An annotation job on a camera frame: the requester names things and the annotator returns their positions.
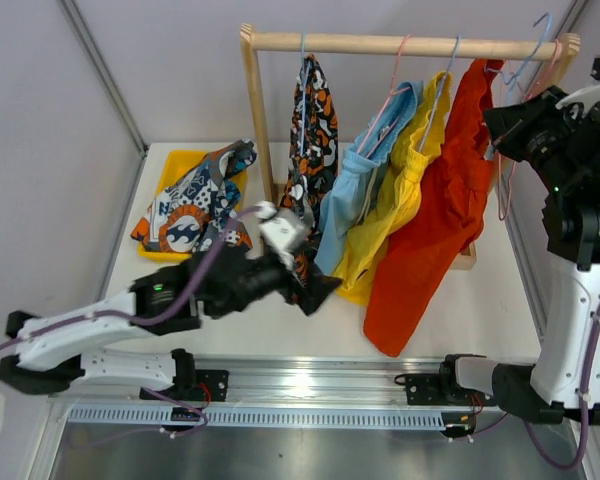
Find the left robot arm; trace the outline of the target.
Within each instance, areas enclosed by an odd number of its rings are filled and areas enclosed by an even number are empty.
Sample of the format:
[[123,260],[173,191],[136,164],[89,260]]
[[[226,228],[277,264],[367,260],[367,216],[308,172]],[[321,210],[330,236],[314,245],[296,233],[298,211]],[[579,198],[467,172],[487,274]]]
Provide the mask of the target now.
[[340,286],[311,265],[305,278],[273,251],[249,259],[236,248],[217,256],[198,252],[136,279],[122,292],[62,315],[8,315],[5,334],[13,353],[0,359],[0,381],[27,395],[51,395],[79,384],[131,386],[141,398],[158,392],[195,398],[204,384],[193,354],[114,351],[111,344],[198,330],[202,319],[244,311],[271,293],[305,315],[314,314]]

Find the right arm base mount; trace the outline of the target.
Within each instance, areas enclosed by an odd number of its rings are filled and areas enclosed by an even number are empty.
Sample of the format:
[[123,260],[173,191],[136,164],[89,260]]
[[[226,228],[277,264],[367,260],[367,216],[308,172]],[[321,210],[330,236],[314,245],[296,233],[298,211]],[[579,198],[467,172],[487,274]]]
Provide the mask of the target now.
[[409,405],[471,406],[475,391],[461,387],[455,373],[442,366],[437,373],[402,373],[394,383],[405,391]]

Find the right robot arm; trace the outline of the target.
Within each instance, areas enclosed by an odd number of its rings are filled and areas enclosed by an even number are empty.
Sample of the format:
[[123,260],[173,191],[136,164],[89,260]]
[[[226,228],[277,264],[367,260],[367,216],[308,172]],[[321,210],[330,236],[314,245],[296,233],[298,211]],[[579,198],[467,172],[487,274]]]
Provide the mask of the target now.
[[600,82],[573,93],[549,87],[484,119],[494,149],[529,163],[547,191],[547,325],[532,365],[446,357],[438,395],[455,404],[480,392],[530,423],[600,425]]

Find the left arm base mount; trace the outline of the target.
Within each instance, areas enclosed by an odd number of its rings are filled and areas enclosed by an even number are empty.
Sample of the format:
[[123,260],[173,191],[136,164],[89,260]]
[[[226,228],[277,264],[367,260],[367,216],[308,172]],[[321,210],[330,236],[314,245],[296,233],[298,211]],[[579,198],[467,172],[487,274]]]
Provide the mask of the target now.
[[229,377],[228,370],[201,369],[196,371],[193,384],[172,386],[159,393],[169,399],[184,402],[225,402]]

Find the orange red shorts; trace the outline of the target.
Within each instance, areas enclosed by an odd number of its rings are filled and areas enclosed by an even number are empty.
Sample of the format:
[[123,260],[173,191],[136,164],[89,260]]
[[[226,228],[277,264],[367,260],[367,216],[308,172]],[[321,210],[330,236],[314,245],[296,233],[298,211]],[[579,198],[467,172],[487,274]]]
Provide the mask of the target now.
[[366,309],[363,332],[381,353],[398,356],[454,259],[481,234],[494,173],[486,159],[483,114],[504,63],[478,59],[458,86],[441,153],[426,169],[414,219],[389,237]]

